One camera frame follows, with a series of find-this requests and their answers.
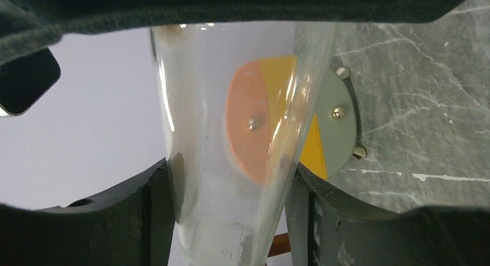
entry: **gray marble surface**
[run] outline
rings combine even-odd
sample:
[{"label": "gray marble surface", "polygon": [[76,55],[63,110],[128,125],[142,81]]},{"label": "gray marble surface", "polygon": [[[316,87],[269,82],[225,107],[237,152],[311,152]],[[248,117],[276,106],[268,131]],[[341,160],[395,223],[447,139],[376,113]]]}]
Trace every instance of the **gray marble surface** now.
[{"label": "gray marble surface", "polygon": [[371,204],[490,205],[490,0],[430,24],[341,24],[368,150],[329,181]]}]

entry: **transparent conical vessel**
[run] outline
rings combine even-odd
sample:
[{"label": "transparent conical vessel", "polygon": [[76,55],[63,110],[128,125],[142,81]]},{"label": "transparent conical vessel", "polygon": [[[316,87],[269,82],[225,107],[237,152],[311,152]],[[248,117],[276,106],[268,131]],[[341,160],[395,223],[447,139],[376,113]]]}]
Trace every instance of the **transparent conical vessel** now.
[{"label": "transparent conical vessel", "polygon": [[264,265],[335,29],[300,21],[152,27],[189,265]]}]

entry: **screw head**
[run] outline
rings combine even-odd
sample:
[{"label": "screw head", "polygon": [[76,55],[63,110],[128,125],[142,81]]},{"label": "screw head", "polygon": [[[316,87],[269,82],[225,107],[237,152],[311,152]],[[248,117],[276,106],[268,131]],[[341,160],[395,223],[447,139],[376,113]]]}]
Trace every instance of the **screw head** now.
[{"label": "screw head", "polygon": [[347,66],[342,66],[342,67],[338,68],[336,73],[337,73],[337,75],[339,75],[339,77],[342,80],[346,80],[347,78],[351,77],[351,70]]},{"label": "screw head", "polygon": [[247,123],[248,130],[256,130],[261,126],[262,120],[259,114],[254,115]]},{"label": "screw head", "polygon": [[361,160],[366,158],[366,156],[368,155],[368,151],[364,146],[356,146],[352,155],[358,160]]},{"label": "screw head", "polygon": [[334,117],[335,119],[341,119],[343,116],[345,116],[346,112],[344,111],[344,109],[342,107],[336,107],[333,111],[332,111],[332,117]]}]

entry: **white background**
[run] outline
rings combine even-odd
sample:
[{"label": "white background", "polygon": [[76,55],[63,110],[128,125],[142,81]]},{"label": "white background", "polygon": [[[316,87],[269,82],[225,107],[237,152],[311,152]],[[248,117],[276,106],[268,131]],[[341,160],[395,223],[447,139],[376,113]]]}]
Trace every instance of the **white background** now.
[{"label": "white background", "polygon": [[[147,29],[66,35],[51,51],[60,80],[0,119],[0,202],[26,209],[67,206],[166,156]],[[292,265],[289,254],[267,263]],[[176,232],[169,265],[184,265]]]}]

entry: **metal screw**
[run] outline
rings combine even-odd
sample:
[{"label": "metal screw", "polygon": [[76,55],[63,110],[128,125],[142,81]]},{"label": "metal screw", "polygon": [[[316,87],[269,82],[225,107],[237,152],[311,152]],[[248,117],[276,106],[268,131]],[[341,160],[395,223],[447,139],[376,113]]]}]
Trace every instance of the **metal screw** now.
[{"label": "metal screw", "polygon": [[368,155],[368,151],[364,146],[356,146],[354,148],[354,153],[352,154],[352,156],[354,156],[359,160],[366,158],[367,155]]},{"label": "metal screw", "polygon": [[337,107],[332,111],[332,116],[336,119],[341,119],[345,114],[346,113],[342,107]]},{"label": "metal screw", "polygon": [[248,130],[256,130],[260,127],[259,116],[255,115],[252,119],[248,121]]},{"label": "metal screw", "polygon": [[338,68],[336,73],[342,80],[346,80],[347,78],[351,77],[351,70],[346,66],[341,66]]}]

